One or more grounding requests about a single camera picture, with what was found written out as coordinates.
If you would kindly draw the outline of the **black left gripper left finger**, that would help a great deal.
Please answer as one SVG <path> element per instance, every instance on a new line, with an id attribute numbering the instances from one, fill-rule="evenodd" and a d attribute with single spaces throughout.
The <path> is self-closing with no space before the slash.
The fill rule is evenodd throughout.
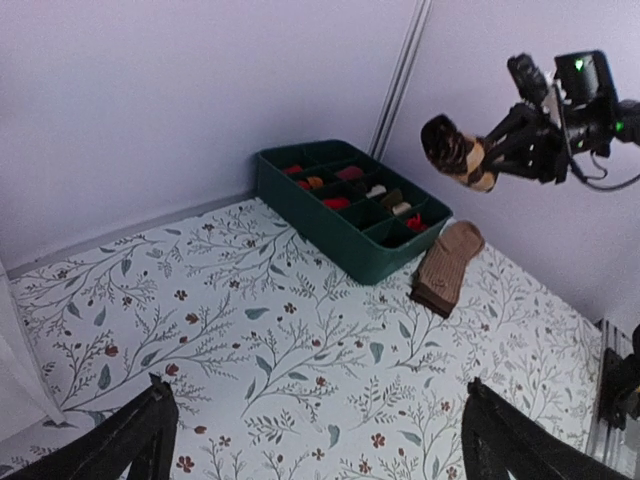
<path id="1" fill-rule="evenodd" d="M 168 479 L 179 411 L 169 383 L 152 374 L 151 385 L 84 436 L 9 479 Z"/>

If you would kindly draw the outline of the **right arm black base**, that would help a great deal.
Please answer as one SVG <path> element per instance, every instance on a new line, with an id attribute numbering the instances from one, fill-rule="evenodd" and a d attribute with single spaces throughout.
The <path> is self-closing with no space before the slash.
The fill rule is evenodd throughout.
<path id="1" fill-rule="evenodd" d="M 632 334 L 633 352 L 622 358 L 611 347 L 604 349 L 598 418 L 624 431 L 627 418 L 639 418 L 639 327 Z"/>

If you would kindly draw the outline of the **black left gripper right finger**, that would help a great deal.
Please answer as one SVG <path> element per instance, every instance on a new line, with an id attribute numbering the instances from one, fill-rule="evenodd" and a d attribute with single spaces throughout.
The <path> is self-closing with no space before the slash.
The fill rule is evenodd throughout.
<path id="1" fill-rule="evenodd" d="M 461 445 L 468 479 L 626 478 L 549 434 L 479 378 L 467 389 Z"/>

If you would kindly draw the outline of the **brown tan argyle sock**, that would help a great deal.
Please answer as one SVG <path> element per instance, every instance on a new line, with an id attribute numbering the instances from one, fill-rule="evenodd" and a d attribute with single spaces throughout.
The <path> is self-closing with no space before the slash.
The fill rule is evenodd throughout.
<path id="1" fill-rule="evenodd" d="M 422 127 L 420 140 L 427 160 L 440 174 L 476 192 L 494 189 L 497 174 L 483 165 L 490 149 L 483 137 L 464 134 L 440 114 Z"/>

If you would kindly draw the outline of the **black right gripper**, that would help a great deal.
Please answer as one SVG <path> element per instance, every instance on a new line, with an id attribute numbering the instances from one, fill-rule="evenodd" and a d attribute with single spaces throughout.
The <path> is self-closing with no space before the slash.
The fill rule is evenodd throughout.
<path id="1" fill-rule="evenodd" d="M 497 145 L 504 139 L 504 146 Z M 518 103 L 484 137 L 487 170 L 560 184 L 566 180 L 567 165 L 561 131 L 549 117 L 530 105 Z"/>

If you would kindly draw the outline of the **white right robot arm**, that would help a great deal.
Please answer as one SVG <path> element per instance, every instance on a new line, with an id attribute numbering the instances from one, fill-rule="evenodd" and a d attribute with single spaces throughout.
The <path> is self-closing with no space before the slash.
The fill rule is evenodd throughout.
<path id="1" fill-rule="evenodd" d="M 604 185 L 608 170 L 596 164 L 599 177 L 585 174 L 575 156 L 607 158 L 613 140 L 639 143 L 639 102 L 620 100 L 606 55 L 600 50 L 554 58 L 547 77 L 526 53 L 512 56 L 507 68 L 521 101 L 486 136 L 482 166 L 541 183 L 560 184 L 572 173 L 583 185 L 615 192 L 636 184 L 638 176 Z"/>

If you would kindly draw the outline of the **green divided organizer tray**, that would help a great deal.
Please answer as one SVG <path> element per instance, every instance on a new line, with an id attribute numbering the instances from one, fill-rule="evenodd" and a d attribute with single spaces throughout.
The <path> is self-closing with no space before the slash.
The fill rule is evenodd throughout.
<path id="1" fill-rule="evenodd" d="M 267 148 L 255 155 L 258 196 L 363 285 L 375 285 L 434 243 L 451 209 L 412 181 L 337 139 Z M 394 216 L 380 200 L 400 189 L 412 205 Z M 327 208 L 322 200 L 351 205 Z"/>

